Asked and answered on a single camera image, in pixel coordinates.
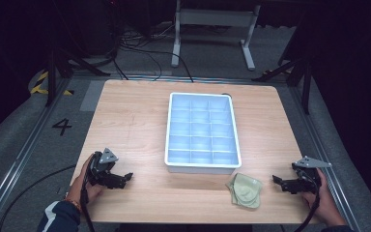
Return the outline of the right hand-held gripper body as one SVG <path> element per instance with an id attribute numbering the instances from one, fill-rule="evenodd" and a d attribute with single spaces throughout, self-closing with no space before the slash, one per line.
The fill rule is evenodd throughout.
<path id="1" fill-rule="evenodd" d="M 321 179 L 317 169 L 331 167 L 332 164 L 330 162 L 304 157 L 292 163 L 292 168 L 298 176 L 297 179 L 284 180 L 283 186 L 295 186 L 300 189 L 299 192 L 315 193 L 317 188 L 321 185 Z"/>

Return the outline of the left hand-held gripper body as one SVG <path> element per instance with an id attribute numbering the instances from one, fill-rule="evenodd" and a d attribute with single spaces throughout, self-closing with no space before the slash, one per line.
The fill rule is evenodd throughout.
<path id="1" fill-rule="evenodd" d="M 114 153 L 105 148 L 102 152 L 96 151 L 88 164 L 86 179 L 92 185 L 101 185 L 107 187 L 111 181 L 123 182 L 122 176 L 111 173 L 112 167 L 116 164 L 118 158 Z"/>

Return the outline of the light green cloth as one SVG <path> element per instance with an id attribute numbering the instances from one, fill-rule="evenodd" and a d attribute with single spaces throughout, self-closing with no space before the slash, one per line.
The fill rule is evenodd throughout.
<path id="1" fill-rule="evenodd" d="M 262 183 L 254 178 L 237 173 L 225 186 L 231 194 L 231 202 L 248 209 L 260 206 Z"/>

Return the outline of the white divided storage box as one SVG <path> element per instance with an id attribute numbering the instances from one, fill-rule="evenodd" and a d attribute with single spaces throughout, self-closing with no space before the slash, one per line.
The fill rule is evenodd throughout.
<path id="1" fill-rule="evenodd" d="M 170 95 L 164 162 L 170 172 L 230 175 L 242 166 L 232 98 Z"/>

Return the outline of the person's left hand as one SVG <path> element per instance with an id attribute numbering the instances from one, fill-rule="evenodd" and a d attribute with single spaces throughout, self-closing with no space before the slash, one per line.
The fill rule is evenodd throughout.
<path id="1" fill-rule="evenodd" d="M 71 188 L 69 190 L 69 193 L 66 196 L 66 200 L 68 201 L 74 201 L 79 202 L 81 197 L 81 189 L 84 182 L 84 177 L 86 174 L 87 166 L 90 163 L 92 157 L 87 158 L 87 160 L 84 162 L 80 174 L 74 179 Z M 90 183 L 86 185 L 88 199 L 90 202 L 93 202 L 98 196 L 101 195 L 101 193 L 104 190 L 103 186 L 100 185 L 94 185 L 92 186 Z"/>

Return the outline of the person's right hand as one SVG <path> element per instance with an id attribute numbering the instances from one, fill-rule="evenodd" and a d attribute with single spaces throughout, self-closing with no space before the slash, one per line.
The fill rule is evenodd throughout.
<path id="1" fill-rule="evenodd" d="M 333 197 L 328 188 L 328 181 L 321 169 L 317 169 L 321 179 L 319 188 L 320 203 L 315 211 L 316 217 L 323 222 L 327 227 L 346 225 L 346 220 L 339 213 Z"/>

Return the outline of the black metal stand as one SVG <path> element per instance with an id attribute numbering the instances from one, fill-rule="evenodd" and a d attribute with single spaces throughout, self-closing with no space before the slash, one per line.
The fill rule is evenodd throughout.
<path id="1" fill-rule="evenodd" d="M 47 71 L 48 71 L 48 97 L 46 101 L 47 106 L 51 106 L 57 95 L 56 87 L 56 73 L 59 73 L 63 78 L 71 78 L 73 71 L 69 61 L 72 60 L 83 70 L 97 76 L 109 76 L 109 73 L 103 72 L 94 65 L 88 63 L 83 58 L 66 51 L 63 48 L 54 46 L 49 50 Z"/>
<path id="2" fill-rule="evenodd" d="M 301 92 L 301 106 L 305 114 L 309 113 L 309 94 L 311 85 L 311 60 L 309 58 L 300 58 L 294 61 L 290 61 L 279 68 L 263 73 L 258 78 L 252 78 L 252 81 L 256 82 L 267 82 L 277 75 L 291 70 L 286 83 L 290 87 L 297 86 L 301 80 L 302 92 Z"/>

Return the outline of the yellow black hazard tape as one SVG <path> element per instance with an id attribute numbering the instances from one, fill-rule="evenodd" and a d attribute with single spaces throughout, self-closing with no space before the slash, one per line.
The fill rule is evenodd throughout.
<path id="1" fill-rule="evenodd" d="M 44 95 L 48 95 L 49 94 L 49 91 L 47 89 L 43 89 L 42 88 L 42 85 L 43 85 L 43 82 L 48 78 L 48 71 L 46 72 L 43 72 L 38 80 L 36 81 L 35 85 L 32 87 L 32 89 L 30 90 L 30 93 L 31 94 L 35 94 L 35 93 L 39 93 L 39 94 L 44 94 Z M 74 94 L 74 90 L 65 90 L 63 95 L 65 96 L 72 96 Z"/>

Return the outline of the grey metal floor rail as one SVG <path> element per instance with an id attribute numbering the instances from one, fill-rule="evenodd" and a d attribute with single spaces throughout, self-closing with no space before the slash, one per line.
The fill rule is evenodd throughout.
<path id="1" fill-rule="evenodd" d="M 325 161 L 325 162 L 330 162 L 327 150 L 323 144 L 323 140 L 318 134 L 311 116 L 306 114 L 305 110 L 302 108 L 301 92 L 296 87 L 290 87 L 289 91 L 293 98 L 293 102 L 295 103 L 295 106 L 297 110 L 299 111 L 300 117 L 303 123 L 305 124 L 306 130 L 309 133 L 309 137 L 312 141 L 312 145 L 314 149 L 316 150 L 316 158 L 318 158 L 319 160 Z M 356 220 L 355 214 L 350 207 L 349 201 L 341 186 L 341 183 L 337 178 L 335 169 L 333 167 L 324 167 L 324 170 L 328 178 L 329 190 L 333 193 L 334 201 L 339 206 L 339 212 L 344 216 L 344 218 L 351 225 L 351 227 L 356 232 L 359 232 L 360 227 Z"/>
<path id="2" fill-rule="evenodd" d="M 55 85 L 55 95 L 50 105 L 46 105 L 46 96 L 33 95 L 0 126 L 0 211 L 69 84 L 69 79 L 63 79 Z"/>

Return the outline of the white metal table frame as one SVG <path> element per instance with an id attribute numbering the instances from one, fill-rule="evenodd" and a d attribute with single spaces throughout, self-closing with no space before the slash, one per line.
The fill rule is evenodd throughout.
<path id="1" fill-rule="evenodd" d="M 173 55 L 171 66 L 177 68 L 180 63 L 181 52 L 181 26 L 182 25 L 212 25 L 246 27 L 247 35 L 244 40 L 240 40 L 246 66 L 250 71 L 254 71 L 256 66 L 250 51 L 250 42 L 259 17 L 261 6 L 256 5 L 253 10 L 248 12 L 236 12 L 225 10 L 195 10 L 182 7 L 182 0 L 176 0 L 175 11 L 175 39 L 173 44 Z"/>

